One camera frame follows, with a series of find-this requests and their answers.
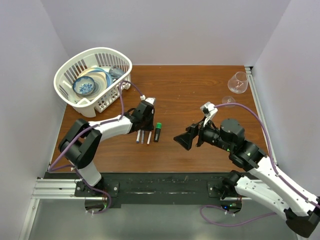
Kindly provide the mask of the white red pen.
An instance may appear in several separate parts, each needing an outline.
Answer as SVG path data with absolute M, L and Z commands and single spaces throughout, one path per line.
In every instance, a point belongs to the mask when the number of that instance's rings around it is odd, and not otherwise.
M 152 137 L 152 131 L 149 131 L 149 133 L 148 133 L 148 138 L 147 138 L 147 145 L 150 144 L 150 142 L 151 142 L 151 137 Z

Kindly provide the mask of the purple marker pen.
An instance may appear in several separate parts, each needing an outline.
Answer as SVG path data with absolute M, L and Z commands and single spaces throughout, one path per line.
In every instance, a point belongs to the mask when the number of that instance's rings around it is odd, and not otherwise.
M 141 131 L 141 144 L 144 144 L 144 141 L 145 141 L 145 130 L 142 130 Z

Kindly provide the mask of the black green highlighter pen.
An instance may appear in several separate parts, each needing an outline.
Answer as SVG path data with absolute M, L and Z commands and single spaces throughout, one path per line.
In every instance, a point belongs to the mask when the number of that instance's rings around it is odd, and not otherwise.
M 154 138 L 153 138 L 154 142 L 158 142 L 159 141 L 160 134 L 161 134 L 161 129 L 160 128 L 156 128 L 155 132 L 154 132 Z

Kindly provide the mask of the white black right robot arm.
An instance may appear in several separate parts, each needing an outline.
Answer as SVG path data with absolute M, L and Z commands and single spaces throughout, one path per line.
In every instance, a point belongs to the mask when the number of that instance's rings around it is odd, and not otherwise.
M 320 222 L 320 198 L 298 185 L 259 146 L 246 140 L 245 130 L 236 119 L 223 120 L 219 128 L 212 121 L 207 124 L 201 121 L 173 139 L 190 150 L 195 137 L 197 147 L 208 143 L 227 151 L 234 165 L 263 183 L 255 185 L 252 179 L 233 170 L 222 182 L 227 196 L 251 198 L 279 215 L 296 234 L 303 238 L 311 236 Z

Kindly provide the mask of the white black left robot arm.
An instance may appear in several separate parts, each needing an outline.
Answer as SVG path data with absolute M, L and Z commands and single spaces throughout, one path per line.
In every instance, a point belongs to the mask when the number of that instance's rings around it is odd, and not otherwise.
M 85 189 L 92 196 L 99 196 L 105 188 L 103 177 L 93 162 L 100 142 L 139 130 L 152 131 L 155 103 L 154 97 L 148 97 L 141 100 L 136 108 L 114 118 L 90 122 L 77 119 L 60 141 L 60 153 L 87 182 Z

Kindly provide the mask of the green highlighter cap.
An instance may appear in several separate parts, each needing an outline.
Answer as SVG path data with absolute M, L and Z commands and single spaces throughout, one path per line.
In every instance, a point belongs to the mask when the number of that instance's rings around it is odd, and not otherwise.
M 161 124 L 160 122 L 158 122 L 158 123 L 156 124 L 156 128 L 157 128 L 157 129 L 161 129 L 161 128 L 162 128 L 162 124 Z

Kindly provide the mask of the blue pen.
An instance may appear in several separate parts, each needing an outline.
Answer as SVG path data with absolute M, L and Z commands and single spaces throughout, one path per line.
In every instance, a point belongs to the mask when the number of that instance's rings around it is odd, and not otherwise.
M 138 144 L 140 142 L 140 137 L 141 137 L 141 130 L 137 131 L 137 137 L 136 137 L 136 143 Z

